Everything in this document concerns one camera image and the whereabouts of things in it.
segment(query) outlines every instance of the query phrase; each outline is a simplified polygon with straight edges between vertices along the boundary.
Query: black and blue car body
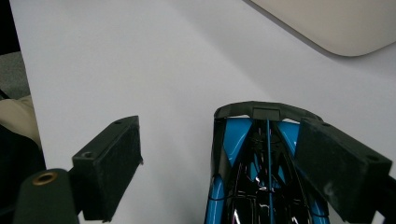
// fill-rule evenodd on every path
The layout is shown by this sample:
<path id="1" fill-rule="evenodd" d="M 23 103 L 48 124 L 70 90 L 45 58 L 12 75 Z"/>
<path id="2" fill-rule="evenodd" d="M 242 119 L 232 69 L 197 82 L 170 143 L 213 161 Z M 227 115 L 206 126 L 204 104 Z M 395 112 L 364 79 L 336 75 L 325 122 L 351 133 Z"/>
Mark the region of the black and blue car body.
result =
<path id="1" fill-rule="evenodd" d="M 216 111 L 206 224 L 330 223 L 326 201 L 293 163 L 301 118 L 321 120 L 278 103 Z"/>

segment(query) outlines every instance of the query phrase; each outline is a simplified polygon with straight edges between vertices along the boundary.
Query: beige object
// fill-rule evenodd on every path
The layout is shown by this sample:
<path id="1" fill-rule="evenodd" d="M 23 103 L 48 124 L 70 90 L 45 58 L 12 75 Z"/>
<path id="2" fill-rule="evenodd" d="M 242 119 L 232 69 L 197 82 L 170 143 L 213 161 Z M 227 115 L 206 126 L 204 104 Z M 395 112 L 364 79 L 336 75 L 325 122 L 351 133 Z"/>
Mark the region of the beige object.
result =
<path id="1" fill-rule="evenodd" d="M 359 56 L 396 41 L 396 0 L 252 0 L 324 49 Z"/>
<path id="2" fill-rule="evenodd" d="M 32 139 L 41 148 L 32 96 L 0 101 L 0 124 L 14 133 Z"/>

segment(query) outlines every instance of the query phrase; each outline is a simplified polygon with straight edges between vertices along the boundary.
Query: black bracket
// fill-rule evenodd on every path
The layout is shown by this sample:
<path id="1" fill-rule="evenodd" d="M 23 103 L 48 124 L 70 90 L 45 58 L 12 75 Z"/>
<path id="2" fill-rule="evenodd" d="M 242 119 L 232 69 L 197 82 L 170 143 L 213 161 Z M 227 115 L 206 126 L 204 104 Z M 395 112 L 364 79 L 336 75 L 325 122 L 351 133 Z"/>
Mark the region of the black bracket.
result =
<path id="1" fill-rule="evenodd" d="M 110 221 L 142 162 L 138 116 L 119 119 L 73 156 L 69 172 L 51 169 L 28 177 L 13 223 L 78 223 L 80 211 L 87 220 Z"/>
<path id="2" fill-rule="evenodd" d="M 317 119 L 302 119 L 295 162 L 308 183 L 343 220 L 371 223 L 379 211 L 396 223 L 391 160 Z"/>

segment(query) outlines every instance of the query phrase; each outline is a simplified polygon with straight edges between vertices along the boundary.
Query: brass insert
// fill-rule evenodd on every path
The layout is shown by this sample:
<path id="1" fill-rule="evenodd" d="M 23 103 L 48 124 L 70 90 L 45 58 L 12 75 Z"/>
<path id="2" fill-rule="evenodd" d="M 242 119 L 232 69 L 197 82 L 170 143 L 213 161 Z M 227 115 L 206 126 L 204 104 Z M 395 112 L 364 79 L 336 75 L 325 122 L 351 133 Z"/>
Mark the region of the brass insert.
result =
<path id="1" fill-rule="evenodd" d="M 33 179 L 33 185 L 42 186 L 46 185 L 56 179 L 58 174 L 56 172 L 46 172 Z"/>

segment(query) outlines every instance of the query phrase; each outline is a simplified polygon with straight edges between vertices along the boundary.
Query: black foam block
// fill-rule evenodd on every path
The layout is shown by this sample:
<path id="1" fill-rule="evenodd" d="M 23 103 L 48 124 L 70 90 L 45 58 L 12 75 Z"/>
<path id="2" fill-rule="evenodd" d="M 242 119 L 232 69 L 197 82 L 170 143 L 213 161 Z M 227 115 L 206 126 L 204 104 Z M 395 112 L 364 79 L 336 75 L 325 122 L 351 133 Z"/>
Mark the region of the black foam block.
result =
<path id="1" fill-rule="evenodd" d="M 378 187 L 389 177 L 389 159 L 330 124 L 302 119 L 295 162 L 343 220 L 372 222 Z"/>
<path id="2" fill-rule="evenodd" d="M 111 220 L 142 161 L 137 116 L 111 123 L 79 151 L 70 176 L 84 218 Z"/>

